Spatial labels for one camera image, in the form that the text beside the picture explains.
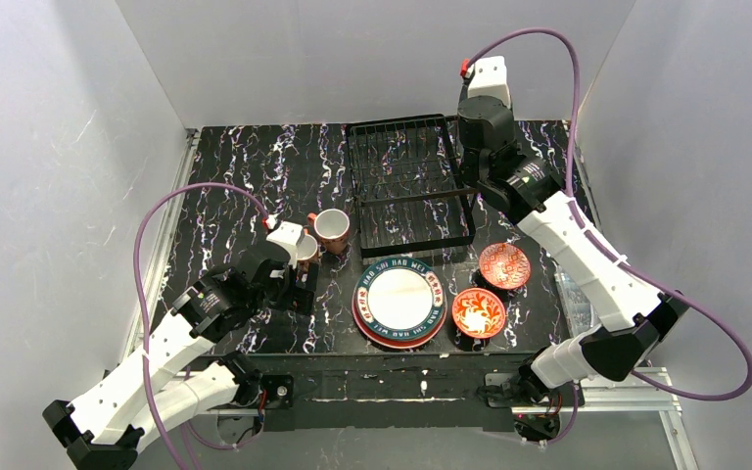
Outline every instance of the gray floor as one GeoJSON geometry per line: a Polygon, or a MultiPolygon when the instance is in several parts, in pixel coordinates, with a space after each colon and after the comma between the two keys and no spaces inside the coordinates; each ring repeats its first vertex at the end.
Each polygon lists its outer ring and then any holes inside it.
{"type": "MultiPolygon", "coordinates": [[[[213,417],[198,417],[195,423],[204,436],[214,439],[213,417]]],[[[179,432],[171,436],[182,448],[179,432]]],[[[268,433],[240,451],[212,450],[197,443],[195,450],[203,468],[210,470],[676,468],[657,412],[579,413],[566,440],[545,451],[476,429],[355,428],[268,433]]],[[[175,465],[163,443],[156,441],[133,468],[175,465]]]]}

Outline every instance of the orange bowl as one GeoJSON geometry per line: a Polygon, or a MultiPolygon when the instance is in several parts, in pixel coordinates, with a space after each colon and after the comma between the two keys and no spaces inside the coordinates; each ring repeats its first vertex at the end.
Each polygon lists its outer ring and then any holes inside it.
{"type": "Polygon", "coordinates": [[[526,284],[532,265],[523,250],[508,243],[488,245],[479,259],[480,274],[489,284],[506,291],[526,284]]]}
{"type": "Polygon", "coordinates": [[[499,333],[505,326],[505,305],[500,299],[478,287],[460,292],[451,306],[457,328],[466,335],[485,340],[499,333]]]}

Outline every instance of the red plate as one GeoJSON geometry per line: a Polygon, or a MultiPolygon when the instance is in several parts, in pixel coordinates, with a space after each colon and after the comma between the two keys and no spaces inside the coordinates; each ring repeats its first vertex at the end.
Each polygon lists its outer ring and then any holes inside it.
{"type": "Polygon", "coordinates": [[[428,343],[428,341],[431,340],[431,338],[433,338],[440,331],[440,328],[442,328],[443,325],[446,323],[446,316],[443,315],[440,318],[440,322],[437,323],[437,326],[435,326],[434,329],[432,329],[429,334],[423,336],[422,338],[418,338],[418,339],[411,340],[411,341],[389,340],[387,338],[382,338],[381,336],[377,336],[375,333],[371,332],[370,329],[364,325],[364,322],[359,317],[358,308],[356,307],[355,293],[353,293],[353,296],[352,296],[351,308],[352,308],[352,319],[355,321],[355,326],[357,326],[358,329],[361,330],[362,333],[364,333],[364,336],[366,336],[373,343],[382,345],[386,348],[392,348],[395,350],[408,350],[411,348],[419,348],[425,343],[428,343]]]}
{"type": "Polygon", "coordinates": [[[480,253],[480,273],[498,289],[517,289],[529,280],[532,265],[523,250],[508,243],[488,245],[480,253]]]}
{"type": "Polygon", "coordinates": [[[505,325],[505,306],[486,289],[472,288],[460,292],[451,307],[454,323],[466,335],[485,340],[505,325]]]}

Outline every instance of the white plate center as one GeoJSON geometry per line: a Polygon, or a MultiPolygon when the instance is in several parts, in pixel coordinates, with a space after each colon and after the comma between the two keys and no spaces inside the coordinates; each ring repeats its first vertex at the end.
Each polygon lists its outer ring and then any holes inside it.
{"type": "Polygon", "coordinates": [[[376,321],[394,330],[407,330],[425,321],[434,295],[416,271],[391,269],[370,284],[367,303],[376,321]]]}

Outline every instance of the black dish rack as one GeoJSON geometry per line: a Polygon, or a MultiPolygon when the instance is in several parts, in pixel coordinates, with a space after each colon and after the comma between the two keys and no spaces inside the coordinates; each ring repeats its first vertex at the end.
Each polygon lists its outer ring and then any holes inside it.
{"type": "Polygon", "coordinates": [[[476,228],[443,115],[345,126],[361,256],[470,245],[476,228]]]}

